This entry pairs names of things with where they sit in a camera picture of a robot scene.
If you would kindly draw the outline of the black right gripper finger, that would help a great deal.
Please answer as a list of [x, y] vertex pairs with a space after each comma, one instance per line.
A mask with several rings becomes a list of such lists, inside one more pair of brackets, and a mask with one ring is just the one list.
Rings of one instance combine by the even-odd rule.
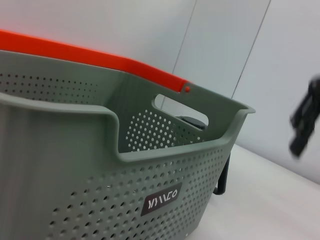
[[293, 156], [299, 158], [308, 145], [315, 124], [320, 116], [320, 76], [310, 80], [307, 92], [297, 109], [290, 117], [290, 123], [295, 131], [295, 137], [289, 144]]

